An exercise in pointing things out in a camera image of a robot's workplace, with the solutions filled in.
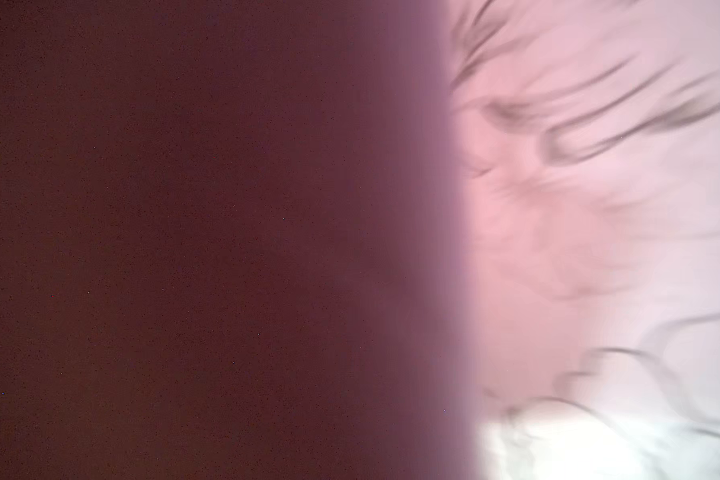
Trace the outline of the purple pink wrapping paper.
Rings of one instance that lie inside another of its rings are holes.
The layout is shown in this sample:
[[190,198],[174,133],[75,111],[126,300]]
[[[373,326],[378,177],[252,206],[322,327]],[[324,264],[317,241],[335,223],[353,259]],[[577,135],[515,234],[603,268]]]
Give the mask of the purple pink wrapping paper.
[[436,1],[0,1],[0,479],[474,479]]

